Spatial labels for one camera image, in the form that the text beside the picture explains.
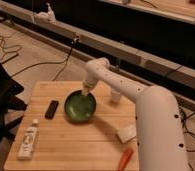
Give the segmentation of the yellowish foam-tipped end effector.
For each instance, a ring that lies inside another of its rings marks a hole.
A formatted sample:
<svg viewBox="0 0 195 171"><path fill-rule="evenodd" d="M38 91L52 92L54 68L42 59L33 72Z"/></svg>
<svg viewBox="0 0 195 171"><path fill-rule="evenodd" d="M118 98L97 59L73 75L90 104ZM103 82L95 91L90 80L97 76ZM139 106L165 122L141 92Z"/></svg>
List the yellowish foam-tipped end effector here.
<svg viewBox="0 0 195 171"><path fill-rule="evenodd" d="M83 96L87 96L87 95L89 94L89 92L90 92L89 88L88 88L88 87L84 87L84 88L82 89L81 94L82 94Z"/></svg>

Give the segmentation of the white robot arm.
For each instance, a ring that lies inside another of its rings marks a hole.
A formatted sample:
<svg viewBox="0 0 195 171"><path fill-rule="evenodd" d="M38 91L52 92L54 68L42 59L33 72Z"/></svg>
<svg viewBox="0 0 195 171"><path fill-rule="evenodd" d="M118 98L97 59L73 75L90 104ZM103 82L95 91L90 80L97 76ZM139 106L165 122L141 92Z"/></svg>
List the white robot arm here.
<svg viewBox="0 0 195 171"><path fill-rule="evenodd" d="M146 86L109 70L107 58L90 60L83 91L101 80L135 103L140 171L190 171L175 96L161 86Z"/></svg>

